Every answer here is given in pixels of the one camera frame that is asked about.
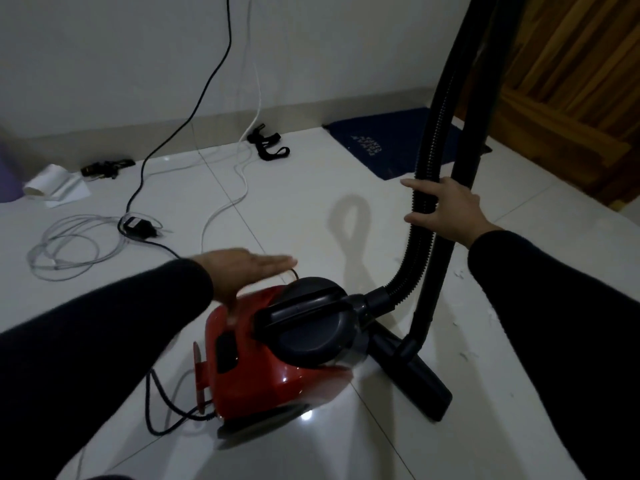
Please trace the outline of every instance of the red vacuum cleaner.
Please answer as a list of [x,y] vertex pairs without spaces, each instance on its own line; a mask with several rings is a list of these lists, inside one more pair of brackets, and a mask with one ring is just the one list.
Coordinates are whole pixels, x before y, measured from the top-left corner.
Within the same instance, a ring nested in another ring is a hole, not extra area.
[[[461,184],[473,184],[524,1],[471,0],[433,97],[416,178],[439,180],[458,96],[493,18],[452,172]],[[435,206],[434,197],[413,194],[413,211],[428,214]],[[206,361],[194,343],[198,409],[204,412],[208,387],[224,421],[218,430],[220,438],[262,433],[331,401],[352,379],[353,364],[368,354],[416,407],[440,421],[452,395],[417,354],[429,330],[453,245],[412,226],[400,269],[384,287],[349,295],[330,280],[302,278],[240,297],[234,316],[219,306],[206,324]],[[407,298],[425,269],[410,332],[400,339],[376,318]]]

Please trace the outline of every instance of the doormat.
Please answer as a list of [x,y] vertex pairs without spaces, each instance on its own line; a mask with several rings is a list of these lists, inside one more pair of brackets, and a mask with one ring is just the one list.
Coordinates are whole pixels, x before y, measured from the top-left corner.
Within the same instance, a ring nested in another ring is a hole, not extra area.
[[[336,121],[324,128],[378,177],[390,180],[414,172],[428,117],[429,108],[420,107]],[[449,127],[443,165],[456,159],[461,133],[455,126]],[[484,145],[483,154],[491,151]]]

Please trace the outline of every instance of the power adapter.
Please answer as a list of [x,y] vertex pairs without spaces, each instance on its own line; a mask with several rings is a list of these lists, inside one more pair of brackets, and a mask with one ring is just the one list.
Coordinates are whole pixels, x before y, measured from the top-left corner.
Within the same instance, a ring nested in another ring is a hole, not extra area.
[[130,217],[122,225],[125,234],[128,237],[141,239],[146,241],[149,237],[158,237],[157,229],[151,224],[151,221],[141,219],[140,217]]

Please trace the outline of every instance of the vacuum hose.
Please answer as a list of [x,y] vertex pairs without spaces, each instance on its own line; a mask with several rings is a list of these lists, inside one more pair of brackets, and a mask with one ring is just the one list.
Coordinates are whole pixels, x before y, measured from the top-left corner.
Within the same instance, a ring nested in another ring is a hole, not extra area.
[[[422,135],[420,154],[415,165],[415,177],[420,180],[440,181],[442,153],[458,96],[477,56],[495,3],[496,0],[471,0],[469,3],[467,14],[440,76]],[[436,203],[437,199],[432,195],[413,192],[414,212],[430,214],[435,211]],[[432,231],[412,225],[400,269],[384,287],[394,306],[405,300],[418,286],[432,246]]]

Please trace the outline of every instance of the wooden door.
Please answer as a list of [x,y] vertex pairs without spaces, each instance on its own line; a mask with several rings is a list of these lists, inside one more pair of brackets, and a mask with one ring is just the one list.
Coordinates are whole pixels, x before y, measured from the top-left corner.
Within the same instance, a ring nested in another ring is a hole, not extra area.
[[640,194],[639,17],[640,0],[529,0],[490,130],[617,209]]

